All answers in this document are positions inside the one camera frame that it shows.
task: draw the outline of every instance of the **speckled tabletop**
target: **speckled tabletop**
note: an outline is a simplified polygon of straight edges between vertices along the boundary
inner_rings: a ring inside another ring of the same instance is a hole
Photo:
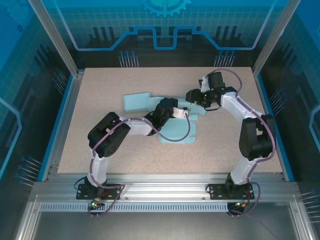
[[[91,160],[89,131],[109,112],[123,117],[123,95],[150,92],[152,97],[184,98],[198,88],[198,79],[214,67],[86,68],[64,145],[59,173],[87,173]],[[231,67],[243,81],[240,96],[263,111],[249,67]],[[226,86],[239,87],[229,72],[222,72]],[[199,115],[192,144],[161,143],[157,136],[128,136],[112,155],[108,173],[228,173],[240,157],[241,124],[225,109]],[[260,164],[257,172],[282,172],[278,155]]]

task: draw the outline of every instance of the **cable connector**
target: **cable connector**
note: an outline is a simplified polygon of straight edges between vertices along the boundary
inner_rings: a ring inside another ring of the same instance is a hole
[[[186,115],[189,116],[189,109],[187,107],[184,107],[183,109],[179,109],[179,108],[173,107],[172,116],[174,118],[185,119]]]

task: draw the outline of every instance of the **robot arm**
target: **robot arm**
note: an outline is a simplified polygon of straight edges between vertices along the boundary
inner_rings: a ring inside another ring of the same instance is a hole
[[[233,196],[234,190],[248,183],[248,177],[253,172],[257,162],[269,156],[273,150],[266,128],[253,112],[266,122],[273,137],[275,137],[276,131],[275,120],[269,114],[263,115],[253,110],[238,96],[233,87],[226,87],[221,72],[209,73],[199,80],[199,85],[201,89],[193,89],[186,94],[186,101],[196,103],[204,108],[209,108],[212,103],[217,103],[241,123],[239,149],[242,156],[236,168],[229,173],[225,183],[228,194]]]
[[[148,113],[142,118],[143,121],[133,119],[121,124],[95,149],[96,155],[93,160],[92,175],[90,172],[87,174],[85,179],[86,184],[93,186],[94,188],[98,187],[98,185],[92,180],[92,177],[100,185],[106,183],[106,173],[110,156],[118,150],[126,136],[152,136],[156,132],[151,125],[160,131],[170,118],[186,118],[186,114],[189,114],[188,109],[179,109],[177,99],[165,97],[156,106],[154,111]],[[120,117],[114,112],[108,113],[89,132],[88,139],[90,148],[93,149],[95,145],[106,135],[106,133],[125,119],[126,118]]]

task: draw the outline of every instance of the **gear logo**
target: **gear logo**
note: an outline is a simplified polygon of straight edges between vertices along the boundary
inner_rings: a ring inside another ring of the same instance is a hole
[[[0,7],[3,6],[19,25],[23,25],[30,13],[27,0],[0,0]]]
[[[186,10],[191,0],[142,0],[142,4],[144,10],[149,10],[150,14],[166,18],[168,15],[173,17],[175,14],[180,14],[181,10]]]

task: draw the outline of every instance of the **vertical metal post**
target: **vertical metal post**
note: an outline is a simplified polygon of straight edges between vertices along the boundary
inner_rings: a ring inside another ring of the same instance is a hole
[[[296,11],[296,8],[299,5],[299,3],[300,3],[300,0],[288,0],[288,3],[284,7],[277,23],[275,24],[268,40],[266,41],[260,55],[258,56],[254,66],[252,68],[254,76],[257,76],[259,74],[262,67],[266,63],[269,55],[271,54],[272,50],[274,49],[277,41],[279,40],[283,30],[287,26],[292,15]]]
[[[78,76],[78,68],[72,59],[63,39],[61,38],[54,22],[52,21],[47,9],[41,0],[28,0],[31,7],[33,8],[35,14],[39,18],[42,26],[44,27],[46,33],[49,35],[53,45],[60,54],[62,60],[64,61],[66,67],[69,69],[73,77]]]

